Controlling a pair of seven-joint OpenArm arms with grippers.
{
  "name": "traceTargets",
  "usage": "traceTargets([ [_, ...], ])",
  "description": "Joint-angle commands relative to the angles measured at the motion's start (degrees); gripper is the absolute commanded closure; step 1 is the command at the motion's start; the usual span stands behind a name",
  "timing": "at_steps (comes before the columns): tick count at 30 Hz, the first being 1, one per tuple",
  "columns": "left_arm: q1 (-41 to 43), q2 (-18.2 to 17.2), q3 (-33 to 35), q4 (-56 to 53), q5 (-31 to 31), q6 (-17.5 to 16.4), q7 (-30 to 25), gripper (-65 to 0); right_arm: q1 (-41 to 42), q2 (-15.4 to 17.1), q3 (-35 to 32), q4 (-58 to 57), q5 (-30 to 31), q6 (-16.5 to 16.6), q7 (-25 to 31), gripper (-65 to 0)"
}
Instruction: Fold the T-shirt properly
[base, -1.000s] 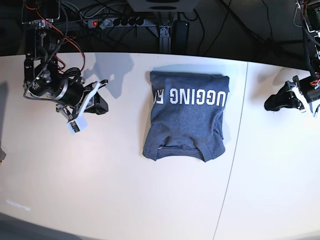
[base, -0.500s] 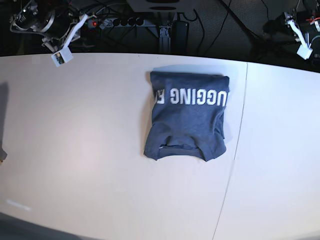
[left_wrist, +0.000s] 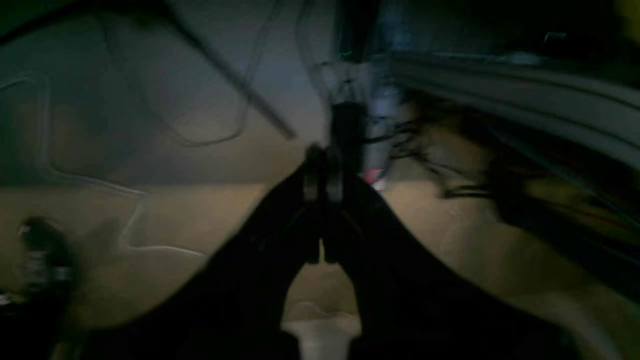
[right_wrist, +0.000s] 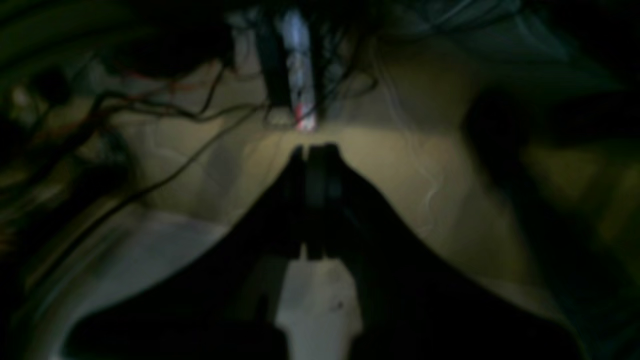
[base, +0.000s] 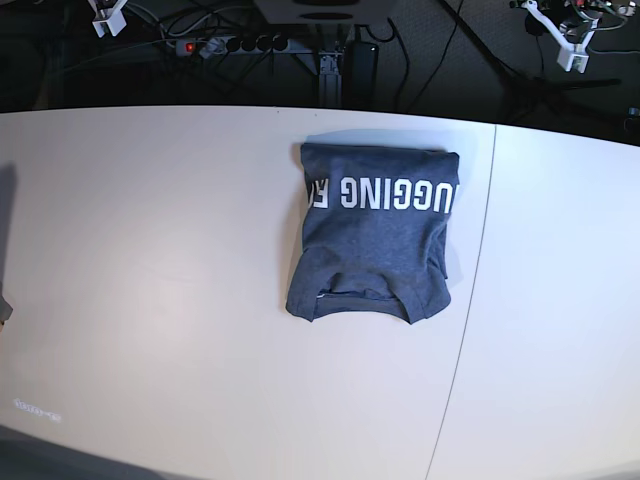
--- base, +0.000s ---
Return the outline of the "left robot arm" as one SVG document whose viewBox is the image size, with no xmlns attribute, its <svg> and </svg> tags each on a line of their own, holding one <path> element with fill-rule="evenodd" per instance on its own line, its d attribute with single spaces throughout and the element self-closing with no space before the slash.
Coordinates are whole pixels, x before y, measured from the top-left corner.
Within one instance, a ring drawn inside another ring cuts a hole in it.
<svg viewBox="0 0 640 480">
<path fill-rule="evenodd" d="M 564 9 L 567 13 L 582 20 L 601 21 L 605 17 L 616 19 L 620 24 L 625 24 L 629 18 L 635 15 L 639 7 L 638 1 L 549 1 L 548 5 L 554 9 Z"/>
</svg>

